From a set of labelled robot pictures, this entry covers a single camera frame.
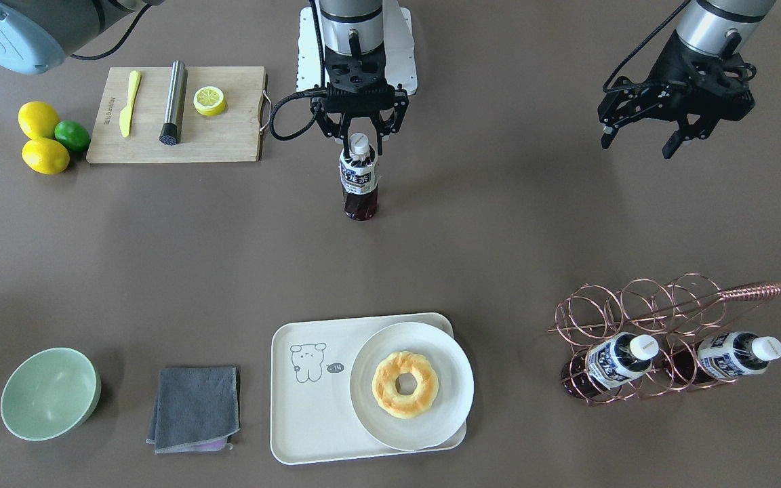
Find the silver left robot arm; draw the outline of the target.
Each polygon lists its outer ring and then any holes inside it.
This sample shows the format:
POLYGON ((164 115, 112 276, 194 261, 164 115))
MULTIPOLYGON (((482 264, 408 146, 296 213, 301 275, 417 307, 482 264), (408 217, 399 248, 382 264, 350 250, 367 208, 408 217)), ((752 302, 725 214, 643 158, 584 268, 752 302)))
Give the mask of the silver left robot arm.
POLYGON ((741 49, 773 7, 772 1, 685 1, 647 78, 635 83, 613 72, 597 109, 602 148, 621 127, 642 119, 678 124, 662 148, 671 158, 681 145, 707 139, 720 121, 740 121, 755 107, 749 83, 757 69, 741 49))

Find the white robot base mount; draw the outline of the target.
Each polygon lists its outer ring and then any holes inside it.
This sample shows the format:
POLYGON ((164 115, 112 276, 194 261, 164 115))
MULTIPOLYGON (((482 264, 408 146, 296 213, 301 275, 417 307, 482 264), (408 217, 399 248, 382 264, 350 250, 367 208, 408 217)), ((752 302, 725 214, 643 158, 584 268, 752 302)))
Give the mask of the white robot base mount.
MULTIPOLYGON (((384 46, 386 54, 385 77, 390 85, 402 85, 410 95, 418 89, 414 37, 410 24, 410 11, 397 1, 382 2, 384 22, 384 46)), ((315 34, 312 9, 300 10, 300 34, 298 35, 298 65, 296 92, 316 86, 319 76, 319 46, 315 34)))

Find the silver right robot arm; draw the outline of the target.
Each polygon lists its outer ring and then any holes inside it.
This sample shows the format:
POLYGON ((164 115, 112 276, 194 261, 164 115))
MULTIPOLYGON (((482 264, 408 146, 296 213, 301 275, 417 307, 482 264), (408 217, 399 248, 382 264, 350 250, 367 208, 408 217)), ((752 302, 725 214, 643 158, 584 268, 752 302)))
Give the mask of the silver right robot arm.
MULTIPOLYGON (((154 1, 0 1, 0 66, 38 75, 78 58, 78 50, 116 22, 132 24, 154 1)), ((397 1, 313 1, 302 12, 296 92, 312 124, 353 151, 350 126, 368 119, 378 152, 399 132, 418 89, 410 12, 397 1)))

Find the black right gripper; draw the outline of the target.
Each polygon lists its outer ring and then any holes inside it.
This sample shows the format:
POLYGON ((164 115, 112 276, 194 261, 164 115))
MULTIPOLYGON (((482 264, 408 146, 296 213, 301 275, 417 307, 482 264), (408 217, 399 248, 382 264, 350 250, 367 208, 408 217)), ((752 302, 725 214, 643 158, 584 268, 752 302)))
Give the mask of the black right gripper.
POLYGON ((356 118, 371 120, 377 135, 377 155, 390 134, 399 132, 409 106, 408 91, 401 84, 390 85, 384 76, 386 56, 370 53, 351 58, 326 53, 323 65, 327 83, 312 96, 311 111, 323 135, 343 145, 343 157, 350 157, 349 126, 356 118))

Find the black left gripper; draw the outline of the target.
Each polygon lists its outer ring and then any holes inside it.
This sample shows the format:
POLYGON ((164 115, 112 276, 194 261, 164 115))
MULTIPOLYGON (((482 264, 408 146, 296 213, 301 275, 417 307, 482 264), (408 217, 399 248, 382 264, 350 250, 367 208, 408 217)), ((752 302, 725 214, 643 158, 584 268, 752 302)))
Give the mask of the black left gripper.
POLYGON ((605 82, 598 107, 603 123, 601 147, 609 149, 621 127, 642 119, 679 124, 661 149, 670 159, 692 136, 709 136, 722 120, 739 121, 755 107, 750 80, 756 68, 740 55, 743 37, 729 31, 714 56, 695 52, 670 35, 647 79, 635 83, 624 75, 605 82))

